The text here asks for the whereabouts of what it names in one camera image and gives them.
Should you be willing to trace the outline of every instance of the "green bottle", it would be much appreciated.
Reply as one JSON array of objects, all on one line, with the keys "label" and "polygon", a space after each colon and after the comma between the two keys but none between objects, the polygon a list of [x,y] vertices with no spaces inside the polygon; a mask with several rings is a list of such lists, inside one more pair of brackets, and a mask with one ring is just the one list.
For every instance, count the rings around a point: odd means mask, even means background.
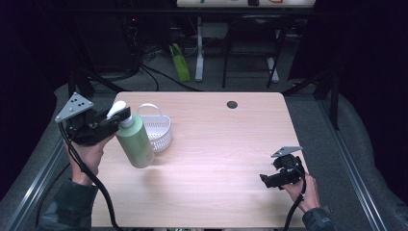
[{"label": "green bottle", "polygon": [[[124,101],[117,101],[109,111],[108,118],[125,107],[126,103]],[[139,115],[130,115],[130,117],[121,121],[116,137],[132,166],[144,168],[153,163],[152,144],[147,137],[146,128]]]}]

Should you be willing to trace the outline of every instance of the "green object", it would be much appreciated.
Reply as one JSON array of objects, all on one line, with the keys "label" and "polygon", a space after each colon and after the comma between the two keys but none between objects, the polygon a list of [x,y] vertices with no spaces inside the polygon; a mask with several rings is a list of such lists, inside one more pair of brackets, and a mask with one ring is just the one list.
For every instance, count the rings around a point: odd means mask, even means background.
[{"label": "green object", "polygon": [[180,82],[189,81],[190,80],[189,67],[187,66],[186,59],[184,58],[180,47],[177,45],[177,43],[173,43],[169,47]]},{"label": "green object", "polygon": [[133,114],[120,122],[116,137],[132,166],[144,168],[153,163],[153,148],[139,115]]}]

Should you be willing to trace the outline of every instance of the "black cable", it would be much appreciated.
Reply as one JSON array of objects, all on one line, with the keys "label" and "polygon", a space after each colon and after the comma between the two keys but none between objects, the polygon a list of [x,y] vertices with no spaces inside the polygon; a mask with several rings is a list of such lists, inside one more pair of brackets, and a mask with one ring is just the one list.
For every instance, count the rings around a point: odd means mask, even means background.
[{"label": "black cable", "polygon": [[186,90],[202,91],[202,90],[198,90],[198,89],[189,87],[189,86],[187,86],[187,85],[184,85],[184,84],[178,82],[177,80],[171,78],[170,76],[164,74],[163,72],[160,72],[159,70],[153,69],[152,67],[149,67],[149,66],[147,66],[147,65],[145,65],[145,64],[140,64],[140,66],[142,66],[142,67],[144,67],[144,68],[146,68],[146,69],[148,69],[148,70],[151,70],[151,71],[153,71],[153,72],[155,72],[155,73],[158,73],[158,74],[161,74],[161,75],[165,76],[167,79],[171,80],[172,82],[176,83],[177,85],[181,86],[182,88],[184,88],[184,89],[186,89]]},{"label": "black cable", "polygon": [[150,41],[150,44],[147,44],[147,45],[145,44],[144,46],[145,47],[142,49],[143,54],[144,54],[142,58],[148,62],[156,58],[156,52],[161,51],[161,48],[159,47],[159,45],[153,41]]},{"label": "black cable", "polygon": [[125,80],[125,79],[129,79],[130,77],[134,76],[135,74],[137,74],[139,71],[138,68],[134,68],[131,69],[129,71],[127,71],[124,75],[122,76],[115,76],[115,77],[104,77],[106,80],[109,80],[111,82],[117,82],[117,81],[121,81],[121,80]]},{"label": "black cable", "polygon": [[57,181],[60,179],[60,177],[64,174],[64,172],[66,171],[66,169],[70,166],[70,164],[67,164],[63,170],[60,171],[60,173],[57,175],[57,177],[54,179],[54,181],[51,183],[51,185],[48,187],[48,189],[45,191],[44,194],[42,194],[42,199],[39,202],[38,205],[38,209],[37,209],[37,215],[36,215],[36,227],[38,226],[39,223],[39,215],[41,214],[41,208],[42,205],[44,204],[45,198],[47,197],[47,195],[50,193],[51,189],[54,187],[54,185],[57,183]]},{"label": "black cable", "polygon": [[88,70],[87,68],[79,67],[78,70],[80,70],[83,74],[87,75],[87,77],[90,80],[99,82],[99,83],[105,85],[106,87],[108,87],[111,90],[114,90],[116,92],[129,91],[129,90],[125,90],[125,89],[115,85],[112,81],[105,79],[100,74],[98,74],[98,73],[96,73],[94,71]]},{"label": "black cable", "polygon": [[156,83],[156,91],[159,91],[159,82],[157,82],[157,79],[146,68],[144,68],[144,66],[141,66],[141,69],[143,69],[143,71],[146,71],[146,73],[150,75],[150,77],[152,77],[152,79]]},{"label": "black cable", "polygon": [[72,145],[71,140],[68,138],[65,132],[65,129],[63,128],[62,123],[59,123],[59,128],[60,128],[61,134],[63,135],[64,141],[66,145],[68,146],[69,154],[73,156],[74,160],[78,161],[79,168],[82,170],[82,172],[84,172],[89,177],[89,179],[96,185],[96,187],[102,192],[103,196],[105,197],[106,203],[108,205],[109,215],[111,217],[112,226],[114,227],[115,230],[123,231],[116,223],[114,205],[112,203],[111,196],[109,195],[108,190],[105,188],[103,183],[99,180],[99,178],[96,177],[96,175],[93,174],[93,172],[82,161],[80,155],[75,150],[75,147]]},{"label": "black cable", "polygon": [[302,202],[304,194],[306,192],[306,177],[305,177],[305,174],[303,172],[301,172],[299,169],[297,169],[296,167],[293,167],[291,165],[285,165],[285,166],[291,167],[291,168],[295,169],[297,172],[299,172],[300,177],[303,180],[302,190],[300,191],[299,196],[297,197],[296,201],[293,203],[293,206],[291,207],[291,209],[288,212],[288,215],[286,216],[285,226],[284,226],[283,230],[287,231],[289,229],[289,225],[291,223],[291,219],[292,219],[294,210],[296,210],[297,206],[300,204],[300,202]]}]

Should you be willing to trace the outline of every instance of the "metal bracket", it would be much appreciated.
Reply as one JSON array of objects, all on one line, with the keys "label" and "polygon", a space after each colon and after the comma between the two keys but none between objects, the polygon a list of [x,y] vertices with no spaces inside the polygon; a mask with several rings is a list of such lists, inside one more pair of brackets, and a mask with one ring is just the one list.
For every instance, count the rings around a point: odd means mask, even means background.
[{"label": "metal bracket", "polygon": [[270,157],[271,158],[275,158],[275,157],[283,157],[286,155],[289,155],[295,151],[299,151],[303,149],[303,147],[301,146],[283,146],[281,149],[277,150],[275,153],[271,154]]},{"label": "metal bracket", "polygon": [[57,123],[63,122],[93,107],[93,103],[81,94],[74,92],[60,113],[55,117]]}]

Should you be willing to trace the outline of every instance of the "metal rail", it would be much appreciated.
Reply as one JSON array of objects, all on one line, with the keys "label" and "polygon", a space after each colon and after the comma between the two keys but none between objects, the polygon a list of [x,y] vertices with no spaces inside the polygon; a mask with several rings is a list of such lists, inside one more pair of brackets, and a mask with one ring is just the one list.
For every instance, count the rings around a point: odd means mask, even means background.
[{"label": "metal rail", "polygon": [[54,152],[44,163],[36,179],[34,179],[32,185],[30,186],[30,189],[26,192],[24,198],[21,200],[20,205],[15,210],[5,230],[24,230],[28,218],[36,207],[37,202],[44,192],[46,186],[51,181],[51,177],[53,176],[53,173],[63,155],[63,140],[60,139]]},{"label": "metal rail", "polygon": [[336,130],[332,126],[332,123],[330,121],[330,117],[328,114],[329,107],[327,103],[322,102],[321,100],[318,100],[317,102],[318,102],[319,109],[325,119],[325,122],[327,123],[327,127],[331,131],[334,139],[337,142],[337,145],[340,148],[341,158],[344,164],[345,171],[348,175],[348,178],[351,181],[354,191],[356,191],[357,193],[357,197],[359,198],[362,208],[364,212],[366,213],[366,216],[369,220],[372,230],[386,231],[387,227],[383,219],[378,213],[378,210],[374,204],[374,201],[371,198],[370,192],[368,191],[357,166],[355,166],[354,164],[354,161],[351,157],[351,153],[349,152],[344,142],[341,132],[339,130]]}]

